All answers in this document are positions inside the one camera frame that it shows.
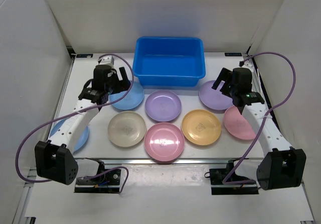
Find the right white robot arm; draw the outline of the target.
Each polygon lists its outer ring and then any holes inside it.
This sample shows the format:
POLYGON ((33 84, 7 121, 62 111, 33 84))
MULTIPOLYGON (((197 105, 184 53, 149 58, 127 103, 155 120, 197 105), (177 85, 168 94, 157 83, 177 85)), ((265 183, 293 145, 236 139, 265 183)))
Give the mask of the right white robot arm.
POLYGON ((261 163, 248 160, 249 151, 225 171, 224 185, 257 182, 261 189, 283 189, 301 184, 306 154, 294 148, 281 134, 270 117, 263 97, 252 91, 252 72, 247 68, 223 68, 212 89, 219 89, 232 99, 233 105, 251 125, 264 158, 261 163))

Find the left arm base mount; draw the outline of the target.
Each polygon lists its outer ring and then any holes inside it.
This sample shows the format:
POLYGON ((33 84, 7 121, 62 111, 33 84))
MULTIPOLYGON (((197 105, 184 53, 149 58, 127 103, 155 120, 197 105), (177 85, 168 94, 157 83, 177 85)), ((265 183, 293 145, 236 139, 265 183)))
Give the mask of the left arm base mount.
POLYGON ((99 159, 78 159, 74 193, 120 194, 121 168, 107 167, 99 159))

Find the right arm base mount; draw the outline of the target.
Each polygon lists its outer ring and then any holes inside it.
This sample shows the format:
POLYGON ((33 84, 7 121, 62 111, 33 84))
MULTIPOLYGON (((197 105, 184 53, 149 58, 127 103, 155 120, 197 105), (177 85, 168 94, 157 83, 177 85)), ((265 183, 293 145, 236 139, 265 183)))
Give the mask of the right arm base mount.
POLYGON ((256 182, 249 181, 250 179, 244 176, 239 176, 233 173, 223 183, 224 178, 233 169, 234 163, 237 159, 229 160, 224 168, 210 168, 204 174, 206 179, 210 180, 212 195, 257 195, 259 194, 259 187, 256 182))

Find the purple plate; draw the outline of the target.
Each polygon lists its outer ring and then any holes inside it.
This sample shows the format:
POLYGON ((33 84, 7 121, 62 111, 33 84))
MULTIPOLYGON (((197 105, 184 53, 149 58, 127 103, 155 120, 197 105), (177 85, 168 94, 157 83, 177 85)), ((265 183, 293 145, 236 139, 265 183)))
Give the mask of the purple plate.
POLYGON ((147 115, 157 122, 170 122, 176 119, 182 110, 180 98, 172 91, 157 90, 145 101, 147 115))
POLYGON ((213 110, 226 110, 233 103, 232 99, 223 95, 219 88, 212 89, 214 80, 205 82, 199 89, 199 98, 201 102, 213 110))

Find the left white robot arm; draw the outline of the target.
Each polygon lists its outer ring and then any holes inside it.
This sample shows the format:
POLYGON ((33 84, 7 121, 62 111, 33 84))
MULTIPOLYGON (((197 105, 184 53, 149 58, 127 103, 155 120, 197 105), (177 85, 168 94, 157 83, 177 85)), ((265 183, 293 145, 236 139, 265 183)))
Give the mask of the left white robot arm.
POLYGON ((45 142, 35 146, 37 175, 69 185, 77 176, 78 164, 73 157, 74 148, 90 121, 108 102, 111 94, 131 88, 124 67, 115 70, 110 65, 96 65, 93 77, 78 96, 73 112, 60 128, 45 142))

